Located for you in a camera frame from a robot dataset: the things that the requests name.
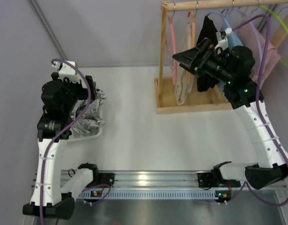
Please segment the orange plastic hanger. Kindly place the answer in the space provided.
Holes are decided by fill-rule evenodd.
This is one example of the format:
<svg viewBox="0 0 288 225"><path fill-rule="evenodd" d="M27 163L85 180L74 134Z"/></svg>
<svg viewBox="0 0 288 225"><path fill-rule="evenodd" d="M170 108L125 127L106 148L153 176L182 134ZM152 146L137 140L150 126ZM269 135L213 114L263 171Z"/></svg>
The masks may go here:
<svg viewBox="0 0 288 225"><path fill-rule="evenodd" d="M191 48L193 48L195 46L195 38L196 38L196 34L195 34L195 28L196 28L196 24L195 24L195 13L191 10L188 12L188 24L191 27ZM190 85L190 87L192 86L192 74L190 72L188 72L188 81L187 84Z"/></svg>

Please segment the pink plastic hanger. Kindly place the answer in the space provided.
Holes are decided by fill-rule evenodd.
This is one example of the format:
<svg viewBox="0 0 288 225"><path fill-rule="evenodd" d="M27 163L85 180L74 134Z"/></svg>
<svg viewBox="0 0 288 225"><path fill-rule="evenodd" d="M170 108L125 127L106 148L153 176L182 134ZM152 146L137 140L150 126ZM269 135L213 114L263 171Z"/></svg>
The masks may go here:
<svg viewBox="0 0 288 225"><path fill-rule="evenodd" d="M167 37L165 37L165 44L167 47L169 64L170 64L170 69L171 69L171 73L172 73L172 82L173 82L173 85L176 85L176 82L177 82L177 63L176 63L176 61L173 60L172 56L177 53L177 48L176 48L176 37L175 37L175 31L174 31L174 27L173 27L173 23L172 23L172 17L173 16L170 16L169 12L167 12L167 19L168 19L169 28L170 28L172 52L170 52L170 47L169 47Z"/></svg>

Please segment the beige trousers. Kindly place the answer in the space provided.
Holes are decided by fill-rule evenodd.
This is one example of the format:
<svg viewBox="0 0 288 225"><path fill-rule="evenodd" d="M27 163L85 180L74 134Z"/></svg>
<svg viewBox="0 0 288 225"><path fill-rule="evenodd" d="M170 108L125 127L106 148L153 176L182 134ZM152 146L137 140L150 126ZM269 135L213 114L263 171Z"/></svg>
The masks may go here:
<svg viewBox="0 0 288 225"><path fill-rule="evenodd" d="M191 49L192 46L192 26L187 24L184 36L179 44L177 53ZM187 99L187 95L191 93L193 87L193 80L188 83L189 73L177 66L177 81L175 85L175 97L177 105L183 105Z"/></svg>

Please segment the black white printed trousers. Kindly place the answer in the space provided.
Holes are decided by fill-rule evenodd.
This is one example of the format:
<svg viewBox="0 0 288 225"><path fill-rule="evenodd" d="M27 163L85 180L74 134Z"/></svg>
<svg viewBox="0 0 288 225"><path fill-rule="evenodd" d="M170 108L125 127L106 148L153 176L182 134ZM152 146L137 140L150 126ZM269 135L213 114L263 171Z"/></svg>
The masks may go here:
<svg viewBox="0 0 288 225"><path fill-rule="evenodd" d="M72 138L92 136L106 123L100 115L101 107L106 99L106 94L102 89L96 87L96 99L91 101L84 115L70 128Z"/></svg>

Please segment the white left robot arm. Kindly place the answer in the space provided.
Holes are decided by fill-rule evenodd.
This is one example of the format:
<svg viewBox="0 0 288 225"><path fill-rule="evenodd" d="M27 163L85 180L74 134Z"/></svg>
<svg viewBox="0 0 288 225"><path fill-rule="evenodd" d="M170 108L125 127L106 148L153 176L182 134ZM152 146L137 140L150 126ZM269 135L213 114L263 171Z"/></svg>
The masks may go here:
<svg viewBox="0 0 288 225"><path fill-rule="evenodd" d="M97 166L84 163L64 186L60 184L62 158L72 134L66 129L73 122L71 113L79 100L96 97L96 83L91 76L85 79L89 85L87 88L81 82L73 82L67 77L60 79L53 73L52 81L42 87L44 106L37 125L37 178L31 200L23 206L24 215L69 220L79 194L84 188L98 183Z"/></svg>

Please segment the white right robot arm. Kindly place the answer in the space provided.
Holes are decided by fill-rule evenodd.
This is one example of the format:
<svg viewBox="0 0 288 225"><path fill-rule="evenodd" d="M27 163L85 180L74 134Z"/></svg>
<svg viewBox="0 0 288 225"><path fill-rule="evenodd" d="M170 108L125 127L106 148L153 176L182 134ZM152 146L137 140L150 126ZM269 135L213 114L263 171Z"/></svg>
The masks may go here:
<svg viewBox="0 0 288 225"><path fill-rule="evenodd" d="M238 45L224 55L205 38L196 47L176 53L179 66L198 78L223 83L223 94L244 124L257 155L249 164L225 162L216 166L222 180L241 180L260 190L288 177L288 153L280 152L278 136L265 115L266 105L257 84L250 78L255 64L252 51Z"/></svg>

